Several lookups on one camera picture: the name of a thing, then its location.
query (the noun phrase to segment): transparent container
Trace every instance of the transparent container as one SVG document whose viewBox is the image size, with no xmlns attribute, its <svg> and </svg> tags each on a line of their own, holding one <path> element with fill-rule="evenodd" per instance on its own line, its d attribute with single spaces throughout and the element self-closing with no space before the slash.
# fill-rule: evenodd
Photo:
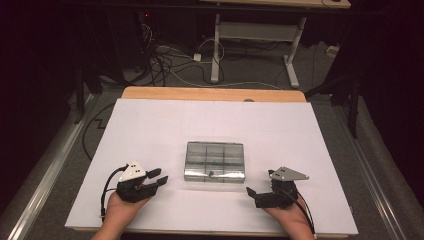
<svg viewBox="0 0 424 240">
<path fill-rule="evenodd" d="M 184 180 L 244 183 L 244 151 L 240 143 L 188 142 Z"/>
</svg>

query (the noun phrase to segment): person's right hand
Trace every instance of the person's right hand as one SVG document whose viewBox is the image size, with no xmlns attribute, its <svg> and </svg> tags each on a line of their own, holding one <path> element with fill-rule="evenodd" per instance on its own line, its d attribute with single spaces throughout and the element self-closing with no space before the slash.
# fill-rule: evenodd
<svg viewBox="0 0 424 240">
<path fill-rule="evenodd" d="M 118 240 L 140 208 L 150 199 L 146 198 L 136 203 L 130 203 L 123 201 L 116 192 L 113 192 L 107 203 L 105 221 L 91 240 Z"/>
<path fill-rule="evenodd" d="M 305 208 L 305 202 L 299 196 L 298 202 Z M 309 227 L 308 220 L 303 212 L 296 204 L 290 207 L 280 208 L 263 208 L 265 212 L 273 216 L 280 226 L 286 231 L 292 240 L 313 240 L 314 235 Z"/>
</svg>

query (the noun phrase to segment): haptic device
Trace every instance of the haptic device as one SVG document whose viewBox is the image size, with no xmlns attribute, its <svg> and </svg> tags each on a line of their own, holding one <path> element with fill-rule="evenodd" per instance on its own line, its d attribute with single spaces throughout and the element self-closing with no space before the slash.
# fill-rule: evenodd
<svg viewBox="0 0 424 240">
<path fill-rule="evenodd" d="M 110 180 L 113 176 L 123 171 L 121 177 L 118 180 L 116 189 L 107 189 Z M 143 199 L 153 197 L 160 186 L 163 186 L 168 181 L 168 176 L 158 179 L 155 183 L 144 185 L 143 182 L 146 178 L 154 178 L 160 175 L 162 169 L 156 168 L 152 171 L 145 171 L 137 161 L 132 162 L 130 165 L 125 165 L 116 169 L 108 178 L 106 185 L 103 190 L 101 198 L 101 217 L 104 220 L 106 215 L 106 209 L 104 207 L 104 201 L 106 192 L 110 190 L 116 190 L 119 197 L 126 202 L 135 203 Z"/>
<path fill-rule="evenodd" d="M 311 228 L 312 234 L 315 234 L 314 222 L 312 220 L 309 207 L 306 204 L 305 199 L 296 188 L 294 181 L 296 180 L 307 180 L 309 176 L 296 172 L 287 167 L 280 167 L 278 170 L 268 170 L 269 177 L 271 178 L 271 189 L 272 192 L 257 194 L 253 189 L 246 187 L 247 194 L 255 199 L 255 205 L 257 208 L 281 208 L 285 209 L 293 204 L 296 204 L 302 213 L 305 215 L 309 227 Z M 305 209 L 297 201 L 300 196 L 305 202 L 309 216 Z"/>
</svg>

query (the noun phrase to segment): black backdrop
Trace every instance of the black backdrop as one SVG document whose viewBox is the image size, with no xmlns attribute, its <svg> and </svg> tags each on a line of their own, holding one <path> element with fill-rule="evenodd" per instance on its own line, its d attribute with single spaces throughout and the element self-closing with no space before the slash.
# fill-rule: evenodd
<svg viewBox="0 0 424 240">
<path fill-rule="evenodd" d="M 52 1 L 0 5 L 0 214 L 69 112 L 74 67 Z"/>
<path fill-rule="evenodd" d="M 363 1 L 358 9 L 387 11 L 352 22 L 326 83 L 346 73 L 360 79 L 374 124 L 424 206 L 423 1 Z"/>
</svg>

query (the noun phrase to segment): white surface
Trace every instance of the white surface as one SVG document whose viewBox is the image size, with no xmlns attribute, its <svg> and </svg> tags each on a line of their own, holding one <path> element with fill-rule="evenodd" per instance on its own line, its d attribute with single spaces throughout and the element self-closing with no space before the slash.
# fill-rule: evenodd
<svg viewBox="0 0 424 240">
<path fill-rule="evenodd" d="M 244 184 L 185 182 L 187 142 L 244 144 Z M 309 103 L 119 99 L 69 214 L 66 227 L 101 225 L 100 196 L 109 175 L 137 160 L 162 168 L 168 183 L 141 210 L 131 229 L 282 233 L 246 193 L 269 192 L 268 169 L 289 167 L 318 234 L 357 234 L 345 195 Z M 115 187 L 118 177 L 111 181 Z"/>
</svg>

